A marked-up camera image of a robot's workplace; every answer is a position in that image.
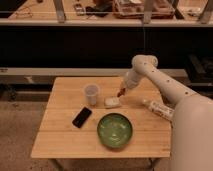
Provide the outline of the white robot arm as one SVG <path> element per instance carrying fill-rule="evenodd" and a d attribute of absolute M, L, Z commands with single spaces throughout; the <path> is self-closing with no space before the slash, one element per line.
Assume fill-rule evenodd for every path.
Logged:
<path fill-rule="evenodd" d="M 170 171 L 213 171 L 213 100 L 158 68 L 153 55 L 136 55 L 125 74 L 125 92 L 147 77 L 175 105 L 172 116 Z"/>

